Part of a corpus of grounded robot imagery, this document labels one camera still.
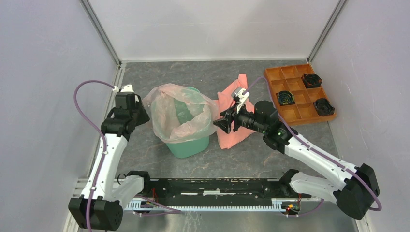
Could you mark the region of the translucent pink plastic trash bag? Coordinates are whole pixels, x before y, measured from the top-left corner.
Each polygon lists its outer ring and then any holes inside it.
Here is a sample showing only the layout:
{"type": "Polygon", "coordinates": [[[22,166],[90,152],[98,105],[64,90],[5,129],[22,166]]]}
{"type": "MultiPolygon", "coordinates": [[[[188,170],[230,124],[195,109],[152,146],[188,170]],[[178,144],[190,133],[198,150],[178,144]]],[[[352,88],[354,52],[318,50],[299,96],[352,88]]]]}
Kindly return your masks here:
{"type": "Polygon", "coordinates": [[[165,143],[198,140],[216,132],[217,105],[192,88],[164,84],[153,88],[142,102],[155,135],[165,143]]]}

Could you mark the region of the green plastic trash bin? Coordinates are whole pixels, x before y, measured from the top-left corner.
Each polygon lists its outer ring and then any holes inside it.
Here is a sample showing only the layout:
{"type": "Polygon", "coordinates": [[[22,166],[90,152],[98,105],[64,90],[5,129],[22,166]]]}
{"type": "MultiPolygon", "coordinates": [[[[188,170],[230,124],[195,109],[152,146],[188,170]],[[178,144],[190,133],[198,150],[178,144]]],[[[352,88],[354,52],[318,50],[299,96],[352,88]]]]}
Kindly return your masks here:
{"type": "Polygon", "coordinates": [[[177,158],[193,156],[208,147],[215,131],[212,104],[192,87],[174,87],[166,93],[163,141],[177,158]]]}

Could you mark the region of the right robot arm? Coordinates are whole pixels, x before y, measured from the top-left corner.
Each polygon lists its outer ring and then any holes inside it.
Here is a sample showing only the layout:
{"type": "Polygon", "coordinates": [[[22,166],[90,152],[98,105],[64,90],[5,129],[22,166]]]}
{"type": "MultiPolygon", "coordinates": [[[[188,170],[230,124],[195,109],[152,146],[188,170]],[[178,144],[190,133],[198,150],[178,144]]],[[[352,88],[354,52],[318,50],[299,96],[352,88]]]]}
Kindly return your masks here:
{"type": "Polygon", "coordinates": [[[329,201],[349,217],[361,220],[371,211],[380,211],[380,188],[374,169],[343,161],[308,141],[291,128],[270,101],[256,103],[254,112],[246,110],[239,101],[220,113],[213,124],[226,134],[246,128],[263,134],[263,141],[272,150],[294,158],[322,177],[306,175],[297,170],[287,172],[288,177],[279,184],[285,197],[308,194],[329,201]]]}

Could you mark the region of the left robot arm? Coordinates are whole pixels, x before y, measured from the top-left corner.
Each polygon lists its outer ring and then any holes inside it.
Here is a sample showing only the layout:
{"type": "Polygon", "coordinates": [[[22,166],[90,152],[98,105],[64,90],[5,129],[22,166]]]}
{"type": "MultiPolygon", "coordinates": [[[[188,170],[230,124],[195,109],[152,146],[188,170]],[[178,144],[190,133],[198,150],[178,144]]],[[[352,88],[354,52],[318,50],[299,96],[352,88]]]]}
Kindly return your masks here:
{"type": "Polygon", "coordinates": [[[131,171],[123,183],[113,188],[121,155],[134,129],[149,121],[141,97],[134,92],[119,92],[115,106],[101,124],[101,144],[86,186],[68,208],[78,226],[88,230],[116,231],[123,211],[135,195],[148,196],[152,184],[147,172],[131,171]]]}

